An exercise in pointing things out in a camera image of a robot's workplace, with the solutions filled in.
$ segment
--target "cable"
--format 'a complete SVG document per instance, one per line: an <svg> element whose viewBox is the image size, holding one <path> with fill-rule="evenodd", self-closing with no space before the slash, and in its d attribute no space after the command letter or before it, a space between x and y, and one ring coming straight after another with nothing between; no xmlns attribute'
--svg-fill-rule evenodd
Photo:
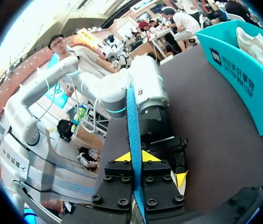
<svg viewBox="0 0 263 224"><path fill-rule="evenodd" d="M43 115L41 115L39 117L39 119L37 119L37 123L38 121L40 121L40 119L49 111L49 109L52 107L53 103L54 103L54 100L55 100L55 95L56 95L56 88L57 88L57 85L55 85L55 90L54 90L54 96L53 96L53 100L52 100L52 103L51 105L48 107L48 109L43 113Z"/></svg>
<svg viewBox="0 0 263 224"><path fill-rule="evenodd" d="M70 77L70 80L71 80L71 83L72 83L72 86L74 88L74 92L75 92L75 95L76 95L76 107L77 107L77 115L78 115L78 119L80 119L80 112L79 112L79 101L78 101L78 98L77 98L77 93L76 93L76 87L75 87L75 84L74 84L74 80L72 79L72 77ZM88 128L86 128L82 123L80 123L80 125L83 126L83 128L89 132L89 133L94 133L95 132L95 129L96 129L96 106L97 104L99 103L100 101L100 98L97 97L95 102L94 102L94 106L93 106L93 130L89 130Z"/></svg>
<svg viewBox="0 0 263 224"><path fill-rule="evenodd" d="M174 50L174 48L172 47L172 45L171 45L168 41L167 41L167 44L170 45L170 47L172 48L172 50L173 50L174 52L179 53L178 51Z"/></svg>
<svg viewBox="0 0 263 224"><path fill-rule="evenodd" d="M72 79L72 77L69 76L69 78L71 80L72 88L74 89L74 92L75 92L75 95L76 95L76 109L77 109L77 117L78 117L78 120L79 120L80 119L80 110L79 110L80 104L79 104L79 101L78 101L78 98L77 98L76 87L75 87L75 83L74 83L74 80Z"/></svg>

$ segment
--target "yellow triangle marker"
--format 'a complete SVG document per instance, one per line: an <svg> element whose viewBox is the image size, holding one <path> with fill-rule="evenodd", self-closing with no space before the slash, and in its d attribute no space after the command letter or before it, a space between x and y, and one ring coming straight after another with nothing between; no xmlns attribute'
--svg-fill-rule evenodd
<svg viewBox="0 0 263 224"><path fill-rule="evenodd" d="M182 186L182 183L187 175L187 172L182 174L176 174L177 188L179 189Z"/></svg>
<svg viewBox="0 0 263 224"><path fill-rule="evenodd" d="M121 161L121 162L123 162L124 160L131 161L131 153L127 153L127 154L119 157L119 158L116 159L115 161Z"/></svg>
<svg viewBox="0 0 263 224"><path fill-rule="evenodd" d="M119 157L118 159L116 159L115 161L124 161L124 160L127 160L127 161L131 161L131 153L127 153L121 157ZM156 158L155 156L151 155L150 153L142 150L142 161L143 162L147 162L149 160L152 160L152 161L161 161L160 159ZM177 186L178 188L180 188L182 186L182 183L185 179L187 175L187 172L185 173L182 173L182 174L177 174L176 175L176 180L177 180Z"/></svg>
<svg viewBox="0 0 263 224"><path fill-rule="evenodd" d="M155 156L151 155L150 153L142 150L142 161L147 162L147 161L160 161L160 159L156 158Z"/></svg>
<svg viewBox="0 0 263 224"><path fill-rule="evenodd" d="M124 161L124 160L131 161L131 153L130 152L119 157L115 161ZM160 159L158 159L155 156L149 154L148 152L142 150L142 162L147 162L148 160L160 161Z"/></svg>

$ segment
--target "black backpack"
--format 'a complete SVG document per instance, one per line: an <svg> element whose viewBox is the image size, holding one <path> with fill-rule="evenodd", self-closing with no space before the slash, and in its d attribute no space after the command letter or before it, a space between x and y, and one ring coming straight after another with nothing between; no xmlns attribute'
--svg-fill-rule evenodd
<svg viewBox="0 0 263 224"><path fill-rule="evenodd" d="M72 136L71 127L72 126L73 126L73 123L71 121L63 120L63 119L60 120L57 125L57 129L60 134L60 137L66 140L67 142L71 141L71 136Z"/></svg>

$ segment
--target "white sneaker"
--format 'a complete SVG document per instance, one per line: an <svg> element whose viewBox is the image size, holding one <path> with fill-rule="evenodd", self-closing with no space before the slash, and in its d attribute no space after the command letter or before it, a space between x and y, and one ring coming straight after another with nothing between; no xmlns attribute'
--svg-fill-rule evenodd
<svg viewBox="0 0 263 224"><path fill-rule="evenodd" d="M237 27L236 34L239 48L263 65L263 36L250 36L241 27Z"/></svg>
<svg viewBox="0 0 263 224"><path fill-rule="evenodd" d="M97 167L98 162L94 162L94 161L89 161L89 159L87 158L89 156L87 156L86 153L81 153L77 159L81 162L81 164L86 167L86 168L90 168L90 169L95 169Z"/></svg>

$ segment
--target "eyeglasses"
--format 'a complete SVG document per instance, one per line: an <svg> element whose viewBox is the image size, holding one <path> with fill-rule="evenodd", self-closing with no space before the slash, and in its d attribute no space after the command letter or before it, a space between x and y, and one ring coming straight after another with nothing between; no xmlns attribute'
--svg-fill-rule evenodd
<svg viewBox="0 0 263 224"><path fill-rule="evenodd" d="M62 44L63 41L64 41L64 39L63 39L63 38L60 38L56 43L54 43L54 44L51 45L51 48L55 48L55 47L57 47L58 44Z"/></svg>

